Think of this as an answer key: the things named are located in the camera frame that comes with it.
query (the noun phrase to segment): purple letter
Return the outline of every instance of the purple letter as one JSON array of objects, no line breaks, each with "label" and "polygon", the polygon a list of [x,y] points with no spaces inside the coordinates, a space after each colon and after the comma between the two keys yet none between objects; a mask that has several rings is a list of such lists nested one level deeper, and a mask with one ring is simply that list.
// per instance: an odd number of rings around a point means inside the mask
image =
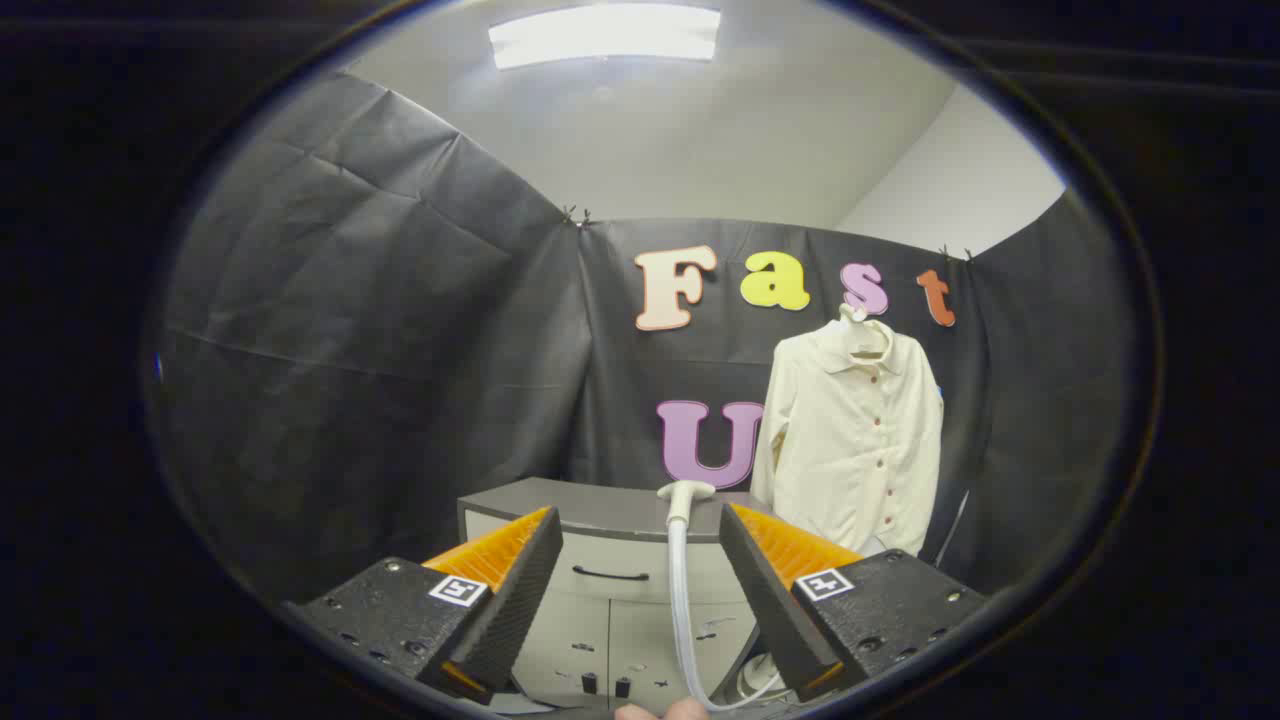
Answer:
[{"label": "purple letter", "polygon": [[888,310],[888,296],[879,284],[879,270],[873,265],[851,263],[840,270],[845,284],[845,302],[854,309],[867,307],[868,315],[883,315]]},{"label": "purple letter", "polygon": [[733,424],[728,462],[708,468],[698,461],[698,427],[709,410],[701,402],[672,400],[658,406],[662,418],[662,461],[676,480],[701,480],[717,488],[736,486],[751,473],[755,430],[764,415],[758,402],[730,402],[723,414]]}]

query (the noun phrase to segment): fluorescent light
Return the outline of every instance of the fluorescent light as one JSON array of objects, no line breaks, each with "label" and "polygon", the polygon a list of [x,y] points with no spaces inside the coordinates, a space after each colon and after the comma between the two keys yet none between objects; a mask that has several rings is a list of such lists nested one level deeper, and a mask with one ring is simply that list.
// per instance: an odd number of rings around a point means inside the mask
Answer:
[{"label": "fluorescent light", "polygon": [[617,3],[552,10],[489,28],[499,70],[609,55],[710,60],[719,10]]}]

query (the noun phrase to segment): human hand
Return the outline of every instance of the human hand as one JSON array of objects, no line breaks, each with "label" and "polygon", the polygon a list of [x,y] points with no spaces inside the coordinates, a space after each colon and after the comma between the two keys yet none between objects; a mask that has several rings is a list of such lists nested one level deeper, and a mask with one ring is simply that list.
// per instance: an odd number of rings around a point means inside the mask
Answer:
[{"label": "human hand", "polygon": [[[613,711],[613,720],[658,720],[658,717],[637,705],[623,705]],[[668,707],[662,720],[710,720],[710,715],[703,703],[686,697]]]}]

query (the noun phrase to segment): foam letter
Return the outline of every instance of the foam letter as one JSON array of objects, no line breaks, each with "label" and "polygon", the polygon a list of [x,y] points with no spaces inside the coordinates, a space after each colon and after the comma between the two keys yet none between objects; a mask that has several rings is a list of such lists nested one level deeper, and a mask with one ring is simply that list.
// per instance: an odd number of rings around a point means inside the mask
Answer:
[{"label": "foam letter", "polygon": [[[689,310],[680,307],[682,293],[690,304],[703,299],[703,270],[716,269],[716,251],[705,245],[667,250],[663,252],[643,252],[636,255],[636,265],[644,270],[644,311],[636,316],[636,327],[641,331],[669,331],[682,328],[692,318]],[[685,268],[676,274],[677,265],[696,265]]]},{"label": "foam letter", "polygon": [[[772,270],[765,270],[773,265]],[[804,310],[809,293],[804,291],[804,265],[786,252],[756,252],[746,259],[751,274],[742,278],[742,299],[759,307],[781,305],[783,310]]]},{"label": "foam letter", "polygon": [[701,480],[717,488],[736,486],[746,479],[755,462],[755,430],[764,406],[758,402],[730,402],[723,414],[733,424],[728,462],[708,468],[698,461],[698,428],[708,409],[701,402],[672,400],[658,406],[662,418],[662,461],[676,480]]},{"label": "foam letter", "polygon": [[947,301],[943,297],[948,290],[947,283],[938,279],[937,272],[922,273],[920,277],[915,278],[915,284],[924,288],[924,300],[929,304],[929,315],[933,315],[934,323],[945,328],[956,324],[956,314],[947,310]]},{"label": "foam letter", "polygon": [[840,270],[845,284],[845,302],[854,310],[865,307],[868,315],[883,315],[888,310],[888,296],[879,283],[879,270],[873,265],[850,263]]}]

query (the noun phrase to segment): white shirt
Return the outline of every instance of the white shirt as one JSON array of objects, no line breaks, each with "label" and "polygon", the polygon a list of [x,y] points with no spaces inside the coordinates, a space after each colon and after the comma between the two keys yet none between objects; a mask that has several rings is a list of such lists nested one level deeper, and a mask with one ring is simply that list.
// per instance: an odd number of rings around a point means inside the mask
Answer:
[{"label": "white shirt", "polygon": [[859,357],[852,309],[773,352],[751,495],[849,550],[916,555],[933,514],[942,393],[924,348],[877,320],[886,350]]}]

